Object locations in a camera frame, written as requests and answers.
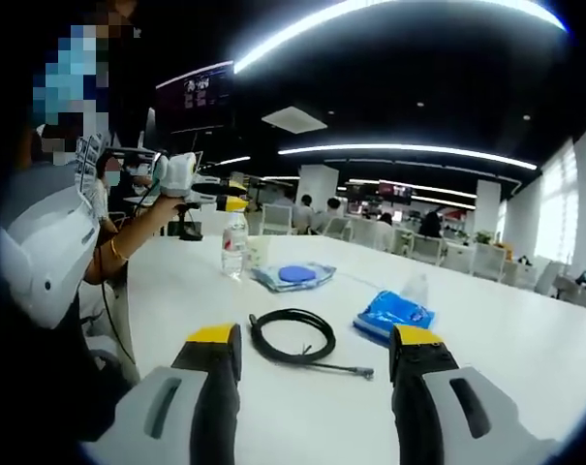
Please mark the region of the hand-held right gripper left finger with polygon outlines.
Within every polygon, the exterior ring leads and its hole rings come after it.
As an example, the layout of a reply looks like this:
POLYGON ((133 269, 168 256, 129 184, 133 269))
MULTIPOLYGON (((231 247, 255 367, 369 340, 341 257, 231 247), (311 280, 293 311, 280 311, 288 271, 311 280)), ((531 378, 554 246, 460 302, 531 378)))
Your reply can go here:
POLYGON ((233 464, 240 409, 241 329, 203 327, 170 367, 159 366, 118 402, 115 419, 82 444, 94 464, 233 464))

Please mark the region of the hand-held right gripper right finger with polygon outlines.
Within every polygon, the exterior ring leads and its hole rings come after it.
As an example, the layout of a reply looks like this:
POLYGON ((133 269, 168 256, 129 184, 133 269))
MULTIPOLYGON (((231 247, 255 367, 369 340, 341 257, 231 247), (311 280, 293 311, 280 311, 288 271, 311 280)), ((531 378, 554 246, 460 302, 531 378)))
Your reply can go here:
POLYGON ((559 448, 521 423, 516 403, 428 329, 390 334, 391 408, 402 464, 544 464, 559 448))

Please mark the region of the person's left hand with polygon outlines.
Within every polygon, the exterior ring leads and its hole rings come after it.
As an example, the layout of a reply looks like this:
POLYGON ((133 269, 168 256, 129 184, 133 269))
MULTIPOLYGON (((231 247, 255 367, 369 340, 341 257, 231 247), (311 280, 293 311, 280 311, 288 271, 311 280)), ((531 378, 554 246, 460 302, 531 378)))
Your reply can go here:
POLYGON ((180 207, 184 207, 185 205, 186 202, 183 198, 171 198, 160 195, 157 200, 152 203, 149 212, 159 221, 167 222, 177 215, 180 207))

